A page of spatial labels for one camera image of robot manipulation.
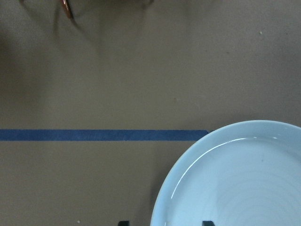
plate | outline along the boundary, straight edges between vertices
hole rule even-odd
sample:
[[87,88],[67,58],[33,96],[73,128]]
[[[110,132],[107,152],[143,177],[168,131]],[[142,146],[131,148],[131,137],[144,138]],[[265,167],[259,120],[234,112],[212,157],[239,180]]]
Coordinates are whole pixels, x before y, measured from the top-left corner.
[[205,221],[300,226],[301,128],[245,121],[191,146],[166,177],[150,225],[201,226]]

blue tape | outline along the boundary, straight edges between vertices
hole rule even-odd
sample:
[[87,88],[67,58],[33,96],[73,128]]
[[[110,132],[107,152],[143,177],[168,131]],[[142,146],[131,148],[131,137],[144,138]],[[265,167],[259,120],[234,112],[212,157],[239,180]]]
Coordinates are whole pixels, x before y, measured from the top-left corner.
[[0,129],[0,141],[197,141],[207,130]]

black object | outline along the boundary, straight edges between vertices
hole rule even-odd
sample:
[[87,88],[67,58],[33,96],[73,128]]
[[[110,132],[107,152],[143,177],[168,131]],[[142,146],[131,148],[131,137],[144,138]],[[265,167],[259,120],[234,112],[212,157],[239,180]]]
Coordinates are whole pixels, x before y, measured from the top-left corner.
[[212,221],[203,221],[203,226],[215,226]]
[[123,220],[118,223],[118,226],[130,226],[130,222],[128,220]]

white plate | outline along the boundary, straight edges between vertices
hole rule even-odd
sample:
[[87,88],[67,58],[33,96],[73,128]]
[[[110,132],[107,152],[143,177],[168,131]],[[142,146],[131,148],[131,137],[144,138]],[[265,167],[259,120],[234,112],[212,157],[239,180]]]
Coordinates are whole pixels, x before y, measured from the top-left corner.
[[301,128],[246,121],[190,147],[170,170],[151,226],[301,226]]

blue line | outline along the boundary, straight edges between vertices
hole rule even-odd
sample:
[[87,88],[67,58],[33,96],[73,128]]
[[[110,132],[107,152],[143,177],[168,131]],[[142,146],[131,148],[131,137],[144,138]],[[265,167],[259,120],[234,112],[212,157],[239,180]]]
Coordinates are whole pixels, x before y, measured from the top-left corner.
[[197,141],[207,130],[0,129],[0,141]]

